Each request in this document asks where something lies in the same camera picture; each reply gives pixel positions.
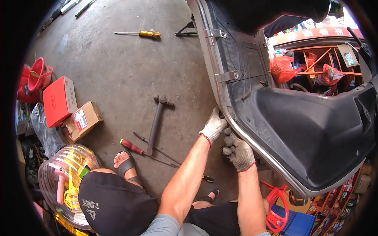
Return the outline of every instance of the forearm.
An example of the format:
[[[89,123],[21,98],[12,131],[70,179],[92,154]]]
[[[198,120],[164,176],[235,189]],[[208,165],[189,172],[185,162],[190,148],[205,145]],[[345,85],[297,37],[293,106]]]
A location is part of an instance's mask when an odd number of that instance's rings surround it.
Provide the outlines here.
[[[266,232],[264,202],[260,192],[256,165],[238,173],[239,200],[237,215],[242,236]]]
[[[209,141],[203,135],[199,136],[164,189],[158,214],[168,214],[182,225],[200,187],[209,149]]]

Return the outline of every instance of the black shorts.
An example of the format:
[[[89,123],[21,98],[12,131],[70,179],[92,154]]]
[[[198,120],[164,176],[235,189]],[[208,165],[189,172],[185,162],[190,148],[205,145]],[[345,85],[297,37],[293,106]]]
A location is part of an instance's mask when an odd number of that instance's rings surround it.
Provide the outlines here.
[[[101,236],[139,236],[159,208],[156,197],[111,173],[86,174],[80,183],[78,199],[89,225]]]
[[[239,236],[237,202],[226,202],[212,207],[194,209],[192,206],[184,223],[197,225],[209,236]]]

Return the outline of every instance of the hammer head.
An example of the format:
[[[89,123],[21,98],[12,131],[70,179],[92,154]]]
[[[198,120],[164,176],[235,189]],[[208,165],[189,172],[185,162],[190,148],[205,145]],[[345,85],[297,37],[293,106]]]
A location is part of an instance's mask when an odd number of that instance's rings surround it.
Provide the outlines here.
[[[167,104],[169,106],[175,106],[173,102],[170,102],[165,95],[159,95],[159,96],[154,96],[153,99],[158,101],[159,103],[162,104]]]

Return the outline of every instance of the red plastic chair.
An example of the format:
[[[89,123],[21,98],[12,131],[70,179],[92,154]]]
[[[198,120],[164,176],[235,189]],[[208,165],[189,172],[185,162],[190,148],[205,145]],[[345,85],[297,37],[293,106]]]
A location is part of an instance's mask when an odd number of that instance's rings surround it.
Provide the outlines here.
[[[272,190],[266,197],[266,200],[269,202],[269,214],[266,217],[265,223],[272,232],[279,233],[284,229],[289,219],[289,207],[287,205],[286,199],[284,198],[284,194],[288,195],[286,193],[287,185],[283,184],[280,188],[277,188],[263,181],[261,182],[266,185],[268,189]],[[271,210],[277,198],[281,198],[283,202],[283,206],[285,207],[285,218],[282,218]]]

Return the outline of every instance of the yellow screwdriver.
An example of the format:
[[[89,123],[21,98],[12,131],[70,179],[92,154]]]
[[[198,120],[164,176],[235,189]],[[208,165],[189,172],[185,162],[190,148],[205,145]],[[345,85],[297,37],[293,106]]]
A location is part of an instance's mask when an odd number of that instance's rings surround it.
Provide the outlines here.
[[[158,38],[160,37],[160,33],[156,31],[140,31],[140,32],[114,32],[114,34],[139,34],[139,36],[147,36]]]

